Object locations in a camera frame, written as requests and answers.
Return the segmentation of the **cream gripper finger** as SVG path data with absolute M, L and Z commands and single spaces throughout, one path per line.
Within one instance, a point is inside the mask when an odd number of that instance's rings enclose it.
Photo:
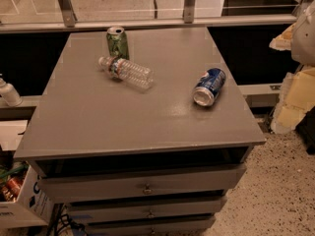
M 271 129 L 285 134 L 296 128 L 315 107 L 315 68 L 305 66 L 296 74 L 287 73 L 283 79 Z
M 295 24 L 290 25 L 281 34 L 273 38 L 269 47 L 278 51 L 291 50 L 292 32 Z

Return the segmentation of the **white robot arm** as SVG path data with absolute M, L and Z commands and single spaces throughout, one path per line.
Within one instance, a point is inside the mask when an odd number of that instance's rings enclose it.
M 289 50 L 291 58 L 300 65 L 297 72 L 285 75 L 272 117 L 272 131 L 285 134 L 315 107 L 315 1 L 269 47 Z

